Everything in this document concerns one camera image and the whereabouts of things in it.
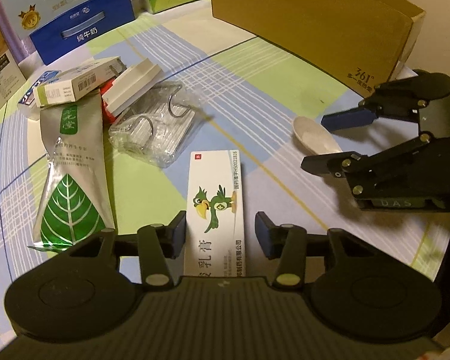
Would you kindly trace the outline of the white plastic spoon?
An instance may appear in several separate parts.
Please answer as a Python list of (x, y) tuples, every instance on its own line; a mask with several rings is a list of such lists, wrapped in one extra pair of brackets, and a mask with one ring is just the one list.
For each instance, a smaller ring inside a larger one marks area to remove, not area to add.
[(305, 116), (297, 116), (292, 122), (295, 138), (313, 155), (342, 152), (331, 133), (321, 124)]

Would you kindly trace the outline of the white parrot ointment box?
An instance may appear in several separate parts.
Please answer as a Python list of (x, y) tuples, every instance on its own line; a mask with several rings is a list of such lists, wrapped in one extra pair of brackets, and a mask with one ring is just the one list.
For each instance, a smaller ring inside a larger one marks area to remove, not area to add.
[(187, 184), (184, 275), (241, 277), (245, 273), (240, 151), (192, 152)]

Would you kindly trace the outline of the silver green leaf pouch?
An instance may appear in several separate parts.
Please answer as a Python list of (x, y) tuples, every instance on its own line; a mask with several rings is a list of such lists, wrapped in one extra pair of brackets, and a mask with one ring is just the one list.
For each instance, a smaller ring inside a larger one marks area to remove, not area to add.
[(114, 229), (100, 92), (44, 108), (40, 131), (48, 174), (30, 247), (63, 251), (103, 229)]

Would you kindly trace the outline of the bagged metal hook rack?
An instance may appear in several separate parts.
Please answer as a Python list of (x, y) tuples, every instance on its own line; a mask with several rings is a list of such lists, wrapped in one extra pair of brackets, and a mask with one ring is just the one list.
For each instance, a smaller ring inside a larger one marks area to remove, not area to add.
[(120, 153), (160, 168), (172, 164), (207, 119), (206, 99), (177, 80), (153, 86), (109, 127)]

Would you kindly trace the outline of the white wall plug adapter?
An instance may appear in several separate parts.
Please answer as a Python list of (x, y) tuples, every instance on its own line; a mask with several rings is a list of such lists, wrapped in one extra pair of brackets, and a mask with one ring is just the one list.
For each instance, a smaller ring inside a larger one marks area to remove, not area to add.
[(108, 111), (118, 117), (163, 77), (161, 67), (145, 59), (128, 67), (114, 78), (112, 87), (105, 93)]

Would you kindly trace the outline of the white Mecobalamin tablet box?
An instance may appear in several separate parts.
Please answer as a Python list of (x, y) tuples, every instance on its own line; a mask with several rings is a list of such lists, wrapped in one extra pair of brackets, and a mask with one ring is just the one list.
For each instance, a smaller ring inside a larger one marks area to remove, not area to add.
[(36, 86), (34, 99), (40, 108), (77, 102), (107, 80), (119, 76), (126, 68), (119, 57), (84, 62)]

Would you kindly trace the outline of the red candy wrapper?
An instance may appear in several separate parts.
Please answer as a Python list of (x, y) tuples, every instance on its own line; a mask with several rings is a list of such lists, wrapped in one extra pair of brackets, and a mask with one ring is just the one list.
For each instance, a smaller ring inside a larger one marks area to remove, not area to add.
[(101, 109), (104, 125), (111, 125), (116, 120), (116, 117), (108, 111), (107, 103), (105, 101), (105, 93), (112, 87), (113, 81), (114, 78), (107, 80), (103, 85), (100, 86)]

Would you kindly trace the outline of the large open cardboard box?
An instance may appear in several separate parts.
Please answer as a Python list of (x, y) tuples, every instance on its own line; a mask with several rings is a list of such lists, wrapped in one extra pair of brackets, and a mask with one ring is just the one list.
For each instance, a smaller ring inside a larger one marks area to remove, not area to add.
[(217, 19), (313, 64), (366, 98), (397, 77), (425, 11), (407, 0), (211, 0)]

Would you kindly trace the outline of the dark blue milk carton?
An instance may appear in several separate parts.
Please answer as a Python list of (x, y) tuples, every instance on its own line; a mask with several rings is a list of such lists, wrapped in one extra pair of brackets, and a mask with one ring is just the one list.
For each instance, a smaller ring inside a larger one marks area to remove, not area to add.
[(88, 0), (31, 34), (43, 64), (135, 19), (131, 0)]

